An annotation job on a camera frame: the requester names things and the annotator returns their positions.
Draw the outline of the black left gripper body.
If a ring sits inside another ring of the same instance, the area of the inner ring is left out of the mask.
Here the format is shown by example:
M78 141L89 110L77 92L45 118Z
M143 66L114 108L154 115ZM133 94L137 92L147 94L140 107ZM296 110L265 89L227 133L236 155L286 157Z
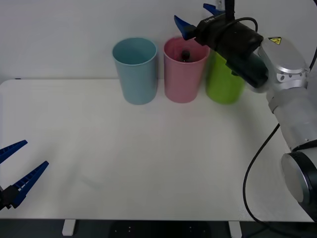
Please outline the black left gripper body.
M9 187L0 192L0 210L10 209L10 191Z

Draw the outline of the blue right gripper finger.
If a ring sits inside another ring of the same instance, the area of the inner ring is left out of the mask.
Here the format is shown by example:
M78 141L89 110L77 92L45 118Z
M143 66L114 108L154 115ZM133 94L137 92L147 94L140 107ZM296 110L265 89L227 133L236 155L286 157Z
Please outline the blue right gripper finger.
M218 10L216 6L212 4L205 3L203 4L203 8L210 12L212 15L224 14L224 10Z
M186 21L180 19L176 15L174 16L174 22L179 29L184 40L190 40L196 38L197 36L197 27L187 23Z

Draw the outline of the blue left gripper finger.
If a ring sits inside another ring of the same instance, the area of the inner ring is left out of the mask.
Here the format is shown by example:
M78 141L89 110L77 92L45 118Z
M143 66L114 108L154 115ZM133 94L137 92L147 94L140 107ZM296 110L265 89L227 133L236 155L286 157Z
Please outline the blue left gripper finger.
M8 159L15 152L17 152L19 149L21 149L23 146L25 146L27 143L28 142L26 140L22 140L0 149L0 164Z
M22 179L4 189L2 191L2 207L17 208L48 165L48 161L44 161Z

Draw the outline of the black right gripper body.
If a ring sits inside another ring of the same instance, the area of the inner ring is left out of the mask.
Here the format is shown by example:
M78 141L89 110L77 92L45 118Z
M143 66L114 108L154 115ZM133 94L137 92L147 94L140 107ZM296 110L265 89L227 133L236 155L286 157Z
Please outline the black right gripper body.
M232 51L232 26L227 26L225 13L203 19L197 26L195 40L216 52Z

